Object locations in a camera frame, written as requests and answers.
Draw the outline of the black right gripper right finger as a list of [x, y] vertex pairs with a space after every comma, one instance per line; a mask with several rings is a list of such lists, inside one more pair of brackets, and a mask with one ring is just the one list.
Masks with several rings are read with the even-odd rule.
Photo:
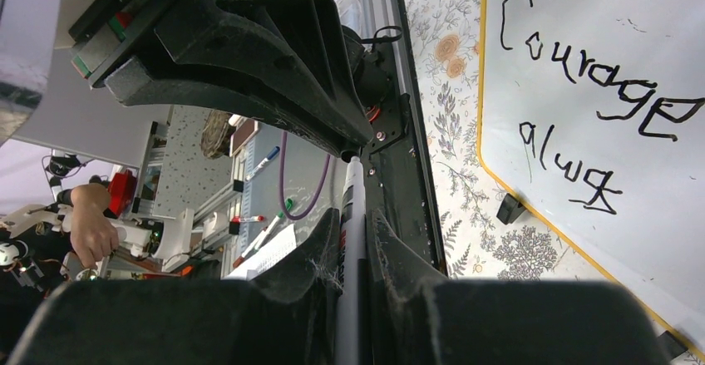
[[449, 279], [367, 214], [378, 364], [665, 364], [637, 300], [608, 282]]

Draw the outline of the black mounting base plate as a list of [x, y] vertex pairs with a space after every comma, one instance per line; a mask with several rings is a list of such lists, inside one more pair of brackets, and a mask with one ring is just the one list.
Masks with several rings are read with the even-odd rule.
[[362, 151], [367, 204], [408, 248], [447, 274], [407, 10], [403, 0], [359, 1], [360, 24], [345, 33], [372, 127]]

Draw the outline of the person's hand in background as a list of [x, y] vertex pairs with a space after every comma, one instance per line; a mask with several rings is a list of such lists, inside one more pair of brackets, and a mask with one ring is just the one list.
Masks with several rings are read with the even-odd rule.
[[70, 197], [71, 246], [81, 264], [94, 269], [119, 246], [118, 232], [104, 215], [111, 196], [103, 185], [90, 183], [73, 188]]

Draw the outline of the white marker pen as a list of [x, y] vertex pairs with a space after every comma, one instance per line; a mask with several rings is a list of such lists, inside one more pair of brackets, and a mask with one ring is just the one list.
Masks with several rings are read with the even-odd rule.
[[366, 258], [365, 216], [364, 170], [360, 158], [354, 156], [347, 166], [340, 221], [338, 280], [342, 293], [337, 302], [336, 364], [359, 364], [362, 358], [359, 261]]

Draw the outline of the yellow framed whiteboard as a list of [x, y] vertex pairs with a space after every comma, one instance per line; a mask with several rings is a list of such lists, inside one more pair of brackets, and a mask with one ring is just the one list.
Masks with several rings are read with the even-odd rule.
[[481, 0], [481, 166], [704, 350], [704, 0]]

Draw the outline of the green capped marker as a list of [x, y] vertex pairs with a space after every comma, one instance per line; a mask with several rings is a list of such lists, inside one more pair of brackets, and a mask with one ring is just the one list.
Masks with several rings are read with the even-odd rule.
[[290, 254], [296, 248], [294, 230], [289, 228], [275, 234], [276, 228], [283, 222], [284, 218], [284, 212], [280, 211], [269, 226], [263, 229], [233, 262], [233, 268], [237, 269], [242, 263], [245, 263], [248, 271], [261, 273]]

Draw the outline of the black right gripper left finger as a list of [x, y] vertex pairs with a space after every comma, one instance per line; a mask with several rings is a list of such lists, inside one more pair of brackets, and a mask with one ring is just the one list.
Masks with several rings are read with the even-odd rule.
[[75, 282], [40, 306], [11, 364], [330, 364], [340, 213], [250, 279]]

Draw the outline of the blue capped marker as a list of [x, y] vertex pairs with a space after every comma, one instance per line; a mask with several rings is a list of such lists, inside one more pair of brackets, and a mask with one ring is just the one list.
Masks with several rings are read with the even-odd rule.
[[270, 162], [272, 162], [279, 154], [280, 147], [275, 146], [244, 178], [245, 182], [251, 181], [258, 173], [260, 173]]

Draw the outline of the red capped marker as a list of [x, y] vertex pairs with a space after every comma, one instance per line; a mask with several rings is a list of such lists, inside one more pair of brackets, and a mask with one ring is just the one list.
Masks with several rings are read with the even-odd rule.
[[262, 215], [255, 215], [255, 216], [248, 216], [248, 217], [235, 216], [231, 219], [231, 221], [233, 223], [237, 223], [237, 224], [258, 223], [258, 222], [265, 221], [265, 217]]

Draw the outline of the floral table mat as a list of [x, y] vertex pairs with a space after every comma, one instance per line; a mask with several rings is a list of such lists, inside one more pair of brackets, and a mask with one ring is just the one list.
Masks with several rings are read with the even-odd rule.
[[[611, 279], [481, 166], [481, 0], [404, 1], [450, 275]], [[703, 363], [683, 340], [678, 361]]]

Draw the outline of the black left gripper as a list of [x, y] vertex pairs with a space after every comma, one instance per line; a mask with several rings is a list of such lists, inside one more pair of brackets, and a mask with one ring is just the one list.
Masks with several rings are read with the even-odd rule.
[[72, 64], [125, 106], [227, 111], [341, 158], [372, 139], [333, 0], [175, 1], [94, 0]]

